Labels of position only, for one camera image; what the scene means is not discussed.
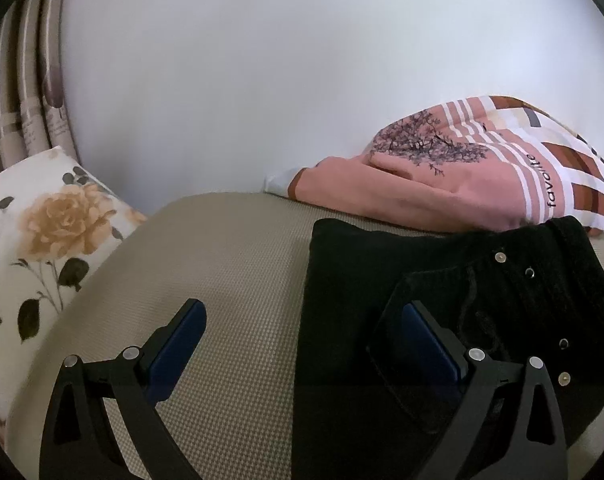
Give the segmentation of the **striped beige curtain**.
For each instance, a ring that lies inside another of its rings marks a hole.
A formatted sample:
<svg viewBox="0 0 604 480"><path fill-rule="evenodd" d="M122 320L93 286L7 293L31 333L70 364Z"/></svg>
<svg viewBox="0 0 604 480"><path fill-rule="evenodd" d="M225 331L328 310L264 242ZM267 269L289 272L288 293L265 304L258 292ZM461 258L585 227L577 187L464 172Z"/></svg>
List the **striped beige curtain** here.
<svg viewBox="0 0 604 480"><path fill-rule="evenodd" d="M63 0L0 5L0 172L62 148L78 158L64 95Z"/></svg>

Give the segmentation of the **beige mattress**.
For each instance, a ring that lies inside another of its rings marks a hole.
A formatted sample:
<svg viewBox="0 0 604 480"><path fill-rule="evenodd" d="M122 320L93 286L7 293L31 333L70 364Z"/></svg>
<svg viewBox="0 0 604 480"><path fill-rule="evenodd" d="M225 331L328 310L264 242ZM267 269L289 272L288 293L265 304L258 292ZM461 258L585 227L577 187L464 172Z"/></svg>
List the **beige mattress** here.
<svg viewBox="0 0 604 480"><path fill-rule="evenodd" d="M501 234L428 236L265 194L184 198L151 217L52 327L10 410L8 454L38 475L63 359L140 344L188 298L203 341L160 415L208 479L334 479L293 442L300 385L338 385L367 408L373 379L345 328L370 330L400 278L463 341L550 366L574 479L604 479L604 236L555 221Z"/></svg>

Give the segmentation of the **floral white pillow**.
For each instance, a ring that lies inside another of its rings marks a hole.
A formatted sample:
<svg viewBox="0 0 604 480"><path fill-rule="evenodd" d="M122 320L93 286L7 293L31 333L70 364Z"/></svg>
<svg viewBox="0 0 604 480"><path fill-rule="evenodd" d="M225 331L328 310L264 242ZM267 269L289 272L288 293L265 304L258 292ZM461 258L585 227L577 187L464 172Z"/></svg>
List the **floral white pillow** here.
<svg viewBox="0 0 604 480"><path fill-rule="evenodd" d="M0 441L45 336L145 220L62 148L0 173Z"/></svg>

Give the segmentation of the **black pants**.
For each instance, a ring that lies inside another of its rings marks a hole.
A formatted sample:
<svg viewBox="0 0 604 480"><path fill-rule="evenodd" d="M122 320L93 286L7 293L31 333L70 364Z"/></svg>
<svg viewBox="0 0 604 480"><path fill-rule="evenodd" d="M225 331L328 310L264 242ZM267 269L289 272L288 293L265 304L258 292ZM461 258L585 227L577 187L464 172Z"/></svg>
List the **black pants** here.
<svg viewBox="0 0 604 480"><path fill-rule="evenodd" d="M604 479L604 269L580 224L316 222L296 479Z"/></svg>

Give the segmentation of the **pink plaid pillow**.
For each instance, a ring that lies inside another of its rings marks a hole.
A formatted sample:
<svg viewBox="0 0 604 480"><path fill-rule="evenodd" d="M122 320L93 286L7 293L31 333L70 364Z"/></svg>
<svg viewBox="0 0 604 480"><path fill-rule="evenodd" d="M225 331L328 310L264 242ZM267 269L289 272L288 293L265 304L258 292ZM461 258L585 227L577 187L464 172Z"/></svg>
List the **pink plaid pillow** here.
<svg viewBox="0 0 604 480"><path fill-rule="evenodd" d="M380 130L361 154L289 170L265 190L420 231L503 232L573 217L591 236L604 232L604 159L511 96L420 110Z"/></svg>

